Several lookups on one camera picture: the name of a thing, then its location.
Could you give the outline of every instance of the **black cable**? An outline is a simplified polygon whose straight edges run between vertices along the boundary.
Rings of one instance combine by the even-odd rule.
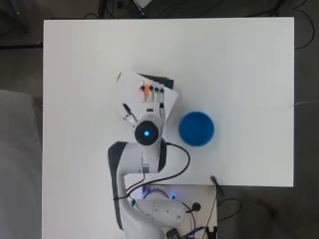
[[[163,15],[166,11],[168,11],[170,8],[173,8],[173,7],[177,7],[177,6],[179,6],[180,4],[173,4],[173,5],[171,5],[171,6],[169,6],[169,7],[166,7],[163,11],[161,11],[161,13],[160,14],[158,14],[155,18],[159,18],[159,17],[161,17],[161,15]]]
[[[227,198],[227,199],[224,199],[224,200],[220,201],[220,202],[217,204],[217,207],[220,206],[222,203],[224,203],[224,202],[226,202],[226,201],[237,201],[239,207],[238,207],[238,209],[237,209],[234,213],[230,214],[229,216],[226,216],[226,217],[224,217],[224,218],[219,219],[217,222],[221,222],[221,221],[223,221],[223,220],[229,219],[229,218],[235,216],[235,215],[236,215],[237,213],[239,213],[239,211],[241,210],[241,201],[240,201],[238,198],[234,198],[234,197]]]
[[[182,205],[184,205],[187,209],[188,209],[188,211],[189,211],[189,213],[190,213],[190,215],[191,215],[191,217],[192,217],[192,221],[193,221],[193,233],[192,233],[192,238],[195,238],[195,229],[196,229],[196,220],[195,220],[195,217],[194,217],[194,215],[193,215],[193,213],[192,213],[192,210],[190,209],[190,207],[186,204],[186,203],[183,203],[182,201],[179,201],[179,200],[177,200],[178,202],[180,202]]]
[[[128,187],[128,188],[127,188],[127,191],[129,191],[131,188],[135,187],[136,185],[138,185],[138,184],[144,182],[145,179],[146,179],[146,174],[143,173],[143,179],[142,179],[141,181],[138,181],[137,183],[133,184],[132,186]]]
[[[95,13],[88,13],[88,14],[85,15],[83,18],[87,18],[87,17],[89,17],[89,16],[94,16],[94,17],[100,19],[100,17],[99,17],[97,14],[95,14]]]
[[[11,46],[0,46],[0,50],[17,50],[17,49],[34,49],[43,48],[43,43],[40,42],[34,45],[11,45]]]
[[[209,217],[208,217],[208,220],[207,220],[207,223],[206,223],[206,226],[205,226],[205,229],[208,227],[208,224],[209,224],[209,221],[210,221],[210,218],[211,218],[211,215],[212,215],[212,212],[213,212],[213,208],[215,206],[215,203],[216,203],[216,199],[217,199],[217,195],[218,195],[219,191],[217,190],[216,191],[216,195],[215,195],[215,198],[213,199],[213,202],[212,202],[212,207],[211,207],[211,210],[210,210],[210,214],[209,214]],[[204,230],[203,234],[202,234],[202,238],[204,238],[205,236],[205,233],[206,233],[206,230]]]
[[[114,14],[114,9],[115,9],[115,8],[114,8],[114,1],[113,1],[113,10],[112,10],[113,12],[110,12],[110,11],[109,11],[108,2],[109,2],[109,1],[106,2],[106,9],[105,9],[105,10],[106,10],[107,13],[109,14],[109,17],[110,17],[110,18],[116,19],[116,17],[113,15],[113,14]]]
[[[315,27],[315,25],[314,25],[314,23],[313,23],[313,21],[312,21],[310,15],[309,15],[308,13],[306,13],[305,11],[302,11],[302,10],[299,10],[299,9],[298,9],[298,8],[300,8],[301,6],[305,5],[305,4],[307,3],[307,1],[308,1],[308,0],[303,1],[301,4],[299,4],[298,6],[294,7],[293,10],[296,11],[296,12],[300,12],[300,13],[304,14],[304,15],[308,18],[308,20],[309,20],[309,22],[310,22],[310,25],[311,25],[311,27],[312,27],[312,36],[311,36],[311,38],[310,38],[310,40],[309,40],[308,43],[306,43],[306,44],[305,44],[304,46],[302,46],[302,47],[297,47],[297,48],[295,48],[295,50],[300,50],[300,49],[303,49],[303,48],[309,46],[309,45],[313,42],[313,40],[314,40],[314,38],[315,38],[315,35],[316,35],[316,27]]]
[[[140,184],[139,186],[136,186],[136,187],[132,188],[132,189],[128,192],[127,197],[130,196],[132,192],[134,192],[135,190],[137,190],[137,189],[140,188],[140,187],[147,186],[147,185],[150,185],[150,184],[155,183],[155,182],[165,181],[165,180],[169,180],[169,179],[178,177],[178,176],[180,176],[181,174],[183,174],[183,173],[188,169],[189,164],[190,164],[190,155],[189,155],[189,152],[188,152],[186,149],[184,149],[182,146],[179,146],[179,145],[174,144],[174,143],[171,143],[171,142],[167,142],[166,145],[167,145],[167,146],[178,147],[179,149],[183,150],[183,151],[187,154],[188,161],[187,161],[187,165],[185,166],[185,168],[184,168],[182,171],[180,171],[179,173],[174,174],[174,175],[172,175],[172,176],[163,177],[163,178],[155,179],[155,180],[152,180],[152,181],[149,181],[149,182],[145,182],[145,183],[143,183],[143,184]]]
[[[215,7],[217,7],[220,3],[222,3],[223,0],[220,0],[219,2],[217,2],[216,4],[214,4],[212,7],[210,7],[207,11],[200,13],[196,18],[199,18],[205,14],[207,14],[208,12],[210,12],[212,9],[214,9]]]

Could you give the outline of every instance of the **white table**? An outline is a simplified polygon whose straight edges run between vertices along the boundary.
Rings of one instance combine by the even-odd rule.
[[[169,183],[211,185],[215,175],[221,184],[291,186],[293,37],[293,19],[284,18],[46,21],[43,238],[118,230],[107,150],[133,140],[112,107],[121,71],[175,80],[166,140],[184,145],[177,126],[187,112],[215,122],[210,144],[184,145],[191,165]],[[184,164],[170,149],[159,176]]]

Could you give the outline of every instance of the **blue bowl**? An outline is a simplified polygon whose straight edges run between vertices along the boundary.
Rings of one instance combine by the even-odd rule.
[[[190,146],[204,146],[213,138],[215,126],[207,114],[191,112],[181,119],[178,130],[185,143]]]

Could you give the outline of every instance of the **cable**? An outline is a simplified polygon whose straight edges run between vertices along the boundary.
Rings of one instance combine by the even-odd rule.
[[[213,199],[212,207],[211,207],[210,214],[209,214],[209,217],[208,217],[208,220],[207,220],[207,223],[206,223],[205,228],[207,228],[207,226],[208,226],[208,224],[209,224],[209,221],[210,221],[210,218],[211,218],[211,215],[212,215],[212,212],[213,212],[213,208],[214,208],[215,203],[216,203],[216,199],[217,199],[217,195],[218,195],[218,193],[219,193],[219,191],[216,191],[216,195],[215,195],[215,198]],[[203,238],[204,238],[205,233],[206,233],[206,231],[204,231],[204,232],[203,232],[203,234],[202,234],[202,238],[201,238],[201,239],[203,239]]]
[[[169,7],[166,7],[160,14],[158,14],[155,18],[159,18],[161,15],[163,15],[167,10],[169,10],[170,8],[173,8],[173,7],[176,7],[176,6],[179,6],[180,4],[173,4]]]
[[[226,201],[237,201],[239,207],[238,207],[238,209],[237,209],[234,213],[230,214],[229,216],[226,216],[226,217],[224,217],[224,218],[219,219],[217,222],[221,222],[221,221],[223,221],[223,220],[229,219],[229,218],[235,216],[235,215],[241,210],[241,201],[240,201],[238,198],[234,198],[234,197],[227,198],[227,199],[224,199],[224,200],[220,201],[220,202],[217,204],[217,207],[220,206],[222,203],[224,203],[224,202],[226,202]]]
[[[132,186],[130,186],[129,188],[127,188],[127,191],[129,191],[131,188],[135,187],[136,185],[144,182],[144,180],[146,179],[146,174],[143,173],[143,179],[141,181],[138,181],[137,183],[133,184]]]
[[[43,48],[43,43],[39,42],[33,45],[11,45],[11,46],[0,46],[1,50],[17,50],[17,49],[35,49],[35,48]]]
[[[192,213],[192,210],[190,209],[190,207],[186,204],[186,203],[183,203],[182,201],[179,201],[179,200],[176,200],[176,201],[178,201],[178,202],[180,202],[182,205],[184,205],[187,209],[188,209],[188,211],[189,211],[189,213],[190,213],[190,215],[191,215],[191,217],[192,217],[192,222],[193,222],[193,230],[191,231],[192,233],[190,234],[190,235],[192,235],[192,238],[195,238],[195,233],[196,233],[196,220],[195,220],[195,217],[193,216],[193,213]]]
[[[182,171],[180,171],[179,173],[174,174],[174,175],[172,175],[172,176],[155,179],[155,180],[152,180],[152,181],[149,181],[149,182],[145,182],[145,183],[143,183],[143,184],[140,184],[140,185],[138,185],[138,186],[135,186],[134,188],[132,188],[132,189],[128,192],[127,195],[125,195],[125,196],[123,196],[123,197],[114,198],[114,200],[120,200],[120,199],[128,198],[129,196],[131,196],[132,192],[134,192],[135,190],[137,190],[137,189],[140,188],[140,187],[144,187],[144,186],[150,185],[150,184],[155,183],[155,182],[165,181],[165,180],[169,180],[169,179],[178,177],[178,176],[180,176],[181,174],[183,174],[183,173],[188,169],[189,164],[190,164],[190,155],[189,155],[189,152],[188,152],[186,149],[184,149],[182,146],[179,146],[179,145],[174,144],[174,143],[171,143],[171,142],[167,142],[166,145],[167,145],[167,146],[178,147],[179,149],[183,150],[183,151],[187,154],[188,161],[187,161],[187,165],[185,166],[185,168],[184,168]]]
[[[302,47],[297,47],[297,48],[295,48],[295,50],[300,50],[300,49],[303,49],[303,48],[309,46],[309,45],[313,42],[313,40],[315,39],[316,27],[315,27],[315,25],[314,25],[314,23],[313,23],[313,21],[312,21],[310,15],[309,15],[308,13],[306,13],[305,11],[302,11],[302,10],[299,10],[299,9],[298,9],[298,8],[300,8],[301,6],[305,5],[307,2],[308,2],[308,0],[303,1],[301,4],[299,4],[298,6],[294,7],[293,10],[296,11],[296,12],[300,12],[300,13],[304,14],[304,15],[308,18],[308,20],[309,20],[309,22],[310,22],[310,25],[311,25],[311,27],[312,27],[312,36],[311,36],[311,38],[310,38],[310,40],[309,40],[308,43],[306,43],[306,44],[305,44],[304,46],[302,46]]]
[[[214,9],[215,7],[217,7],[217,6],[218,6],[220,3],[222,3],[222,2],[223,2],[223,0],[220,0],[219,2],[217,2],[216,4],[214,4],[211,8],[209,8],[207,11],[205,11],[205,12],[199,14],[196,18],[199,18],[199,17],[201,17],[201,16],[207,14],[208,12],[210,12],[212,9]]]
[[[100,17],[99,17],[97,14],[95,14],[95,13],[88,13],[88,14],[85,15],[83,18],[87,18],[87,17],[89,17],[89,16],[94,16],[94,17],[100,19]]]
[[[317,103],[319,102],[319,100],[315,100],[315,101],[310,101],[310,102],[299,102],[299,103],[296,103],[294,106],[299,106],[299,105],[304,105],[304,104],[313,104],[313,103]]]

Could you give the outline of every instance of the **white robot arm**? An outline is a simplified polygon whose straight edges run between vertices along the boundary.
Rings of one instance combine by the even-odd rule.
[[[143,213],[134,209],[126,193],[125,175],[158,173],[166,161],[166,145],[161,138],[164,114],[164,87],[150,81],[142,83],[139,119],[124,104],[127,118],[134,126],[137,142],[118,141],[109,148],[109,165],[115,210],[119,227],[127,239],[163,239],[163,227],[176,227],[185,218],[184,207],[174,200],[139,200]]]

